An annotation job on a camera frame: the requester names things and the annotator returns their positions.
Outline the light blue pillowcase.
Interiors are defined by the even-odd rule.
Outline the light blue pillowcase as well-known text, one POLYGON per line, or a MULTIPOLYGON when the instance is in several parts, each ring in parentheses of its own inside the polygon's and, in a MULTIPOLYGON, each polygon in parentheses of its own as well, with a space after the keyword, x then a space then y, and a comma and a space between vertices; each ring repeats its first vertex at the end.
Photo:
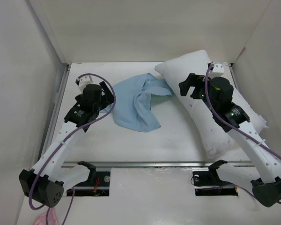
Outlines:
POLYGON ((116 95, 114 122, 138 132, 151 132, 161 127, 151 112, 152 96, 174 95, 164 79, 158 79, 151 73, 123 80, 115 84, 113 89, 116 95))

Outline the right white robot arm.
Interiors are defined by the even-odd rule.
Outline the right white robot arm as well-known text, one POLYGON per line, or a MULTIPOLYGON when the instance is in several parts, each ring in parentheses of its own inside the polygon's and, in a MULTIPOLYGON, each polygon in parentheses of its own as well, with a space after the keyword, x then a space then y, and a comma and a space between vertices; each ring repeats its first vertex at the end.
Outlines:
POLYGON ((226 78, 206 78, 190 73, 179 83, 180 95, 202 100, 212 112, 213 119, 245 152, 255 167, 254 172, 218 160, 208 168, 212 185, 232 184, 245 189, 265 207, 281 200, 281 159, 272 152, 258 135, 247 113, 232 101, 233 86, 226 78))

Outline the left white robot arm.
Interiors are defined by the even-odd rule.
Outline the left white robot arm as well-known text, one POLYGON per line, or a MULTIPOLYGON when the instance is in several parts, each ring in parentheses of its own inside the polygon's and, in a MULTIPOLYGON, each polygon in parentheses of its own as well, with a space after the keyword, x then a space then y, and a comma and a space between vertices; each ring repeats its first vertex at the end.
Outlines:
POLYGON ((80 81, 79 85, 81 94, 75 97, 76 103, 64 117, 55 140, 29 170, 19 174, 22 190, 33 210, 39 209, 33 201, 53 208, 73 186, 81 182, 90 186, 95 182, 96 167, 90 163, 80 161, 68 174, 62 174, 61 168, 79 138, 86 134, 90 125, 101 120, 101 110, 114 106, 116 97, 107 81, 99 84, 80 81))

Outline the white pillow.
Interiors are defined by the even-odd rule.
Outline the white pillow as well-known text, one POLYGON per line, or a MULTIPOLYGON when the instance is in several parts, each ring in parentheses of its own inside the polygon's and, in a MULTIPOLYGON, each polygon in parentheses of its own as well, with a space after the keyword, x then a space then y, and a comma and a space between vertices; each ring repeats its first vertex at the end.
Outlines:
POLYGON ((216 124, 212 113, 202 100, 182 97, 178 86, 190 73, 205 75, 207 64, 210 62, 207 52, 199 50, 160 63, 155 66, 155 71, 162 75, 188 111, 199 131, 207 157, 216 158, 231 150, 236 142, 216 124))

